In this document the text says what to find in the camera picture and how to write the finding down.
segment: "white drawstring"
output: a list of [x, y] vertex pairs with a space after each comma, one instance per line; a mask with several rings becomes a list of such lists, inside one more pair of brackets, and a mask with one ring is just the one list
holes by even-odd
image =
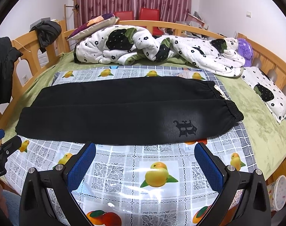
[[227, 96], [226, 96], [225, 93], [220, 89], [220, 87], [219, 87], [218, 85], [214, 85], [214, 88], [219, 91], [221, 97], [223, 97], [225, 100], [228, 100]]
[[29, 51], [28, 49], [26, 49], [22, 44], [20, 44], [25, 50], [27, 50], [28, 52], [31, 52], [31, 51]]

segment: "crumpled comforter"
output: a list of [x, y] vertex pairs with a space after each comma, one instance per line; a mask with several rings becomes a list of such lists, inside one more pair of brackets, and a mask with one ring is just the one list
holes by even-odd
[[76, 63], [130, 65], [145, 57], [154, 62], [182, 57], [200, 69], [221, 76], [237, 77], [245, 64], [237, 49], [238, 41], [235, 38], [201, 40], [164, 35], [155, 39], [142, 27], [112, 25], [79, 42], [74, 50], [74, 58]]

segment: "fruit print tablecloth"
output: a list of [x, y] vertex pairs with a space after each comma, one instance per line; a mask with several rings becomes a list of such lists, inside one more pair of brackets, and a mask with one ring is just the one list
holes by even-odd
[[[161, 76], [215, 81], [226, 96], [229, 96], [222, 83], [212, 73], [200, 69], [166, 66], [114, 66], [58, 72], [52, 85]], [[60, 125], [60, 116], [54, 116], [50, 121], [56, 121]], [[22, 150], [17, 150], [6, 163], [6, 179], [19, 193], [29, 168], [52, 169], [59, 160], [65, 162], [83, 146], [78, 143], [21, 138]], [[226, 134], [204, 142], [226, 165], [233, 163], [241, 171], [249, 172], [257, 167], [242, 122]], [[95, 225], [113, 226], [113, 222], [127, 226], [195, 225], [192, 220], [196, 212], [211, 205], [217, 197], [195, 160], [194, 141], [154, 146], [96, 146], [94, 162], [79, 188], [72, 192], [84, 213]], [[56, 213], [61, 221], [67, 224], [51, 189], [49, 193]]]

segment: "gray box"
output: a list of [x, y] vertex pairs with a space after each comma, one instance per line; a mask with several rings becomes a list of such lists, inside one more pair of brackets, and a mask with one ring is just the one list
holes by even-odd
[[34, 25], [37, 25], [38, 23], [42, 22], [42, 21], [48, 21], [48, 20], [51, 20], [51, 18], [42, 18], [42, 19], [39, 19], [38, 21], [34, 22], [32, 25], [30, 25], [30, 29], [32, 29], [32, 27]]

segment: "black clothing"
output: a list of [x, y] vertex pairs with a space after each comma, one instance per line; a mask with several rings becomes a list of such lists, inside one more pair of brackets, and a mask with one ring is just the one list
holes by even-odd
[[61, 34], [61, 26], [53, 21], [42, 21], [37, 25], [33, 26], [30, 30], [36, 31], [39, 44], [41, 46], [40, 50], [42, 53], [46, 51], [45, 47], [51, 45], [58, 36]]
[[155, 145], [217, 136], [241, 120], [212, 81], [138, 77], [44, 88], [15, 131], [40, 140]]
[[23, 54], [12, 47], [9, 37], [0, 38], [0, 104], [10, 103], [14, 62]]

